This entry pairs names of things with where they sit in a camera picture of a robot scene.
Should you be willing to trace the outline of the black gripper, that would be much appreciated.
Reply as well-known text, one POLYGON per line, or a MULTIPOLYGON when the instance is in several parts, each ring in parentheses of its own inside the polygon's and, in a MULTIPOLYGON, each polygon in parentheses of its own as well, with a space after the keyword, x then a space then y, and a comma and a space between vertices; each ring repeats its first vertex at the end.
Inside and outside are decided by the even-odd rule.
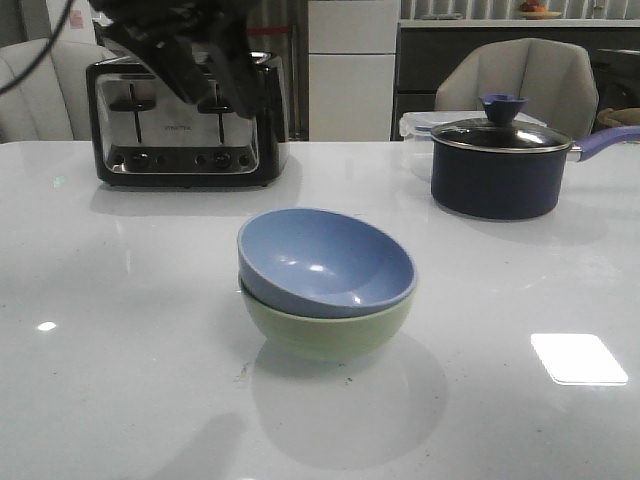
POLYGON ((111 21, 105 35, 153 72, 188 104, 206 97, 206 78, 191 50, 178 39, 199 43, 199 63, 221 86, 240 117, 258 111, 258 75, 246 20, 256 1, 92 1, 111 21))

